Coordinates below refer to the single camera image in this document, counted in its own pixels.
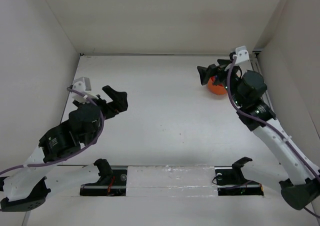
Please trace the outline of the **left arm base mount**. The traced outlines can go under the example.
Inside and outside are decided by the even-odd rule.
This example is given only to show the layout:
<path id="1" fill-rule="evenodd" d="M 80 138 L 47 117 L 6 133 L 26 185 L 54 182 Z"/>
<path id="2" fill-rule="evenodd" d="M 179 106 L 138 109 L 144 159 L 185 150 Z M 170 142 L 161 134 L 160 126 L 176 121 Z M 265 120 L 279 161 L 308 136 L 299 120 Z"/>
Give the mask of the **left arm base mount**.
<path id="1" fill-rule="evenodd" d="M 98 159 L 94 165 L 99 169 L 97 182 L 83 184 L 79 195 L 83 197 L 124 197 L 127 190 L 128 167 L 110 166 L 106 159 Z"/>

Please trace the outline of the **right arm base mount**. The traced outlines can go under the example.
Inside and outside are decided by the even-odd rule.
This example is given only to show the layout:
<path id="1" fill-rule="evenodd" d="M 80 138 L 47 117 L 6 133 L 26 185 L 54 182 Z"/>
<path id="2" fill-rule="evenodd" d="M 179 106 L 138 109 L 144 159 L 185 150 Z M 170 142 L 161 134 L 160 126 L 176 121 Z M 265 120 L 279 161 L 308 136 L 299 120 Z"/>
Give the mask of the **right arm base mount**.
<path id="1" fill-rule="evenodd" d="M 211 183 L 217 186 L 218 196 L 264 196 L 262 185 L 245 179 L 241 168 L 252 159 L 243 157 L 231 166 L 215 167 Z"/>

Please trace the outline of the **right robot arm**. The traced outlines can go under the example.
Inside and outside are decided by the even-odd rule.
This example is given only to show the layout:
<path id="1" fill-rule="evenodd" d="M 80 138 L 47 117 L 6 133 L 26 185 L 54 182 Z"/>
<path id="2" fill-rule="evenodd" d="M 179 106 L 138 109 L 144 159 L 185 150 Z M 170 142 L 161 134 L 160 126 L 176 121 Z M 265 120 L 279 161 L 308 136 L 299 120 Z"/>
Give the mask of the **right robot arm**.
<path id="1" fill-rule="evenodd" d="M 264 103 L 267 90 L 263 76 L 253 70 L 242 72 L 231 60 L 220 59 L 219 65 L 198 66 L 200 83 L 210 78 L 222 85 L 240 121 L 258 137 L 278 161 L 274 169 L 259 168 L 249 157 L 232 164 L 231 177 L 240 185 L 261 183 L 280 193 L 295 210 L 305 209 L 320 195 L 320 168 L 312 163 L 284 131 L 276 114 Z"/>

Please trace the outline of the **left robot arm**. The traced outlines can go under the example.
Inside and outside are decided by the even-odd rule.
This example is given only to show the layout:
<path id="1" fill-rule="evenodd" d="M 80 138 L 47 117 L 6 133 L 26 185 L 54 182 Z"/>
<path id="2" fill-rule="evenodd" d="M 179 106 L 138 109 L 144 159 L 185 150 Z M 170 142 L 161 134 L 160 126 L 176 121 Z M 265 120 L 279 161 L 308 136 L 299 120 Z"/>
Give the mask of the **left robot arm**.
<path id="1" fill-rule="evenodd" d="M 102 90 L 110 102 L 99 95 L 92 95 L 82 83 L 67 89 L 73 97 L 76 110 L 66 121 L 49 129 L 39 140 L 38 146 L 22 165 L 1 171 L 1 212 L 28 212 L 38 208 L 46 199 L 77 185 L 107 185 L 115 181 L 113 170 L 106 159 L 54 178 L 47 174 L 57 165 L 81 154 L 97 143 L 104 129 L 105 120 L 127 111 L 128 94 L 116 91 L 109 85 Z"/>

